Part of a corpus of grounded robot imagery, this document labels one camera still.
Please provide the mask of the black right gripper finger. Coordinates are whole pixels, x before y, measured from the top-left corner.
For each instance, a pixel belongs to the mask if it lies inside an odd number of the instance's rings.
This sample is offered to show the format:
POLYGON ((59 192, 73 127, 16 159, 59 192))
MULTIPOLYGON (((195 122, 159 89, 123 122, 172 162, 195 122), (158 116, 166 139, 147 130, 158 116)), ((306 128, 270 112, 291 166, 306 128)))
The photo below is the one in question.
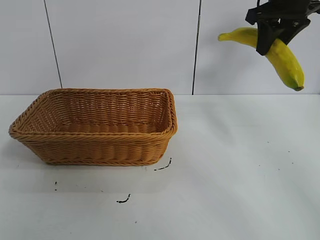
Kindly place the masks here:
POLYGON ((281 19, 280 27, 283 31, 277 37, 284 44, 288 45, 289 42, 302 30, 308 27, 311 20, 306 18, 303 19, 281 19))
POLYGON ((286 43, 281 38, 284 31, 285 25, 283 20, 259 20, 257 22, 256 51, 261 56, 265 56, 276 39, 280 39, 283 43, 286 43))

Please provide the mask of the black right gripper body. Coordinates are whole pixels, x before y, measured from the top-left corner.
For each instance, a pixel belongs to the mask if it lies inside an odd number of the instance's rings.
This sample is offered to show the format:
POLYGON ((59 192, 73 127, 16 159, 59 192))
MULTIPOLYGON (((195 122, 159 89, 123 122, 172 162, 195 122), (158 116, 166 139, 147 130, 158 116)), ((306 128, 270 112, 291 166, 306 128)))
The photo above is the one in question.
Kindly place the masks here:
POLYGON ((256 1, 256 7, 250 8, 245 21, 254 25, 259 20, 268 19, 298 19, 306 14, 310 0, 267 0, 261 4, 256 1))

